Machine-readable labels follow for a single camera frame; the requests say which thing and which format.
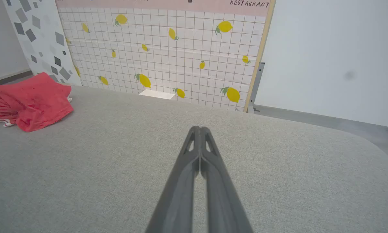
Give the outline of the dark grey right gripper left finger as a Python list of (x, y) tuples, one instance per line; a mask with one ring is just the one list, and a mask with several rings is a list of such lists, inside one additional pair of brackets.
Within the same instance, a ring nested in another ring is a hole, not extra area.
[(200, 127), (193, 126), (161, 193), (147, 233), (191, 233), (194, 182), (200, 170)]

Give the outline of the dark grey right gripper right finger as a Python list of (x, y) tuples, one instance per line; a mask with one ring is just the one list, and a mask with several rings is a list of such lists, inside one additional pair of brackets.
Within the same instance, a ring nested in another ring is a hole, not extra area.
[(209, 233), (253, 233), (211, 131), (200, 128), (200, 172), (206, 180)]

